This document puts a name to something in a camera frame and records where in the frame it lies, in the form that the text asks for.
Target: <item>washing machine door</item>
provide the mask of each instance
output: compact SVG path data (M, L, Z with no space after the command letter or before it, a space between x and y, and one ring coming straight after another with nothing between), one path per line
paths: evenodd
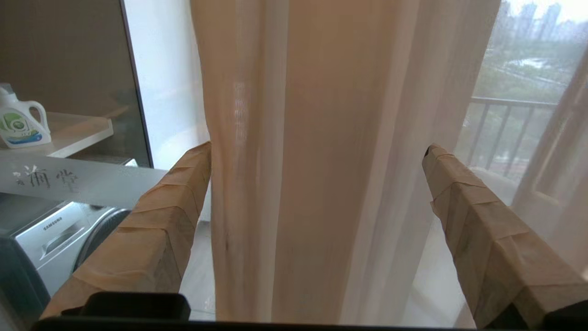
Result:
M82 263L92 254L98 246L108 237L111 233L116 230L116 227L130 214L131 211L127 209L116 209L109 212L101 220L98 221L96 226L90 232L86 242L83 244L82 249L79 252L78 258L73 265L74 272L79 268Z

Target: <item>white wall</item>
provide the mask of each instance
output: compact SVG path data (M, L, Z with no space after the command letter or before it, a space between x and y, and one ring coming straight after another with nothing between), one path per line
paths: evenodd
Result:
M125 0L153 167L209 139L189 0Z

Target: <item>balcony railing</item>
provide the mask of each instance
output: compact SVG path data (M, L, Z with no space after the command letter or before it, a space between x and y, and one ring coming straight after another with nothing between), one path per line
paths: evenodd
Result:
M496 136L493 137L493 144L492 148L490 149L490 153L487 155L487 158L485 158L486 164L484 165L484 168L487 170L490 170L490 166L492 165L492 162L494 162L496 151L505 131L506 124L510 118L510 113L513 111L513 109L514 111L527 111L527 116L525 117L523 126L520 129L520 133L516 141L514 142L514 146L510 146L509 148L511 152L509 153L508 159L506 161L506 166L504 167L504 169L500 169L500 171L502 171L502 174L505 177L508 176L509 172L511 171L511 168L513 167L513 163L515 161L517 153L519 152L521 142L523 141L523 137L527 132L527 127L529 126L529 123L531 122L531 119L533 118L533 114L535 113L535 111L537 109L555 110L555 108L557 107L557 104L549 104L545 102L516 101L477 97L472 97L470 104L482 104L484 105L484 110L482 111L482 116L477 125L477 128L473 131L475 135L470 150L467 154L467 165L469 166L472 165L472 158L474 156L474 153L476 152L476 148L478 146L480 135L482 133L482 129L484 128L484 123L486 122L486 116L488 115L488 112L492 109L492 107L506 106L506 111L504 113L504 116L502 117L502 122L500 123L498 132Z

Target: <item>bottle handle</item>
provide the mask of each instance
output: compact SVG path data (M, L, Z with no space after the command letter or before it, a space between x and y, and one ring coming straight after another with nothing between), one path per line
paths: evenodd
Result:
M45 112L45 107L43 107L40 103L38 103L36 101L27 101L26 103L29 105L29 108L27 109L29 111L29 114L31 114L30 108L34 108L39 111L39 115L41 115L40 125L43 128L45 128L45 130L47 130L47 133L51 133L51 131L49 131L49 125L47 124L47 113Z

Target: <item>sky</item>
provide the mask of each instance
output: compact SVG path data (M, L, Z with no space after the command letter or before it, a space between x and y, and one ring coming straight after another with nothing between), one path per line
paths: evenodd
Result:
M559 3L562 11L557 22L568 19L576 22L588 21L588 0L507 0L510 2L511 15L518 15L524 5L534 2L537 5L535 18L541 18L550 5Z

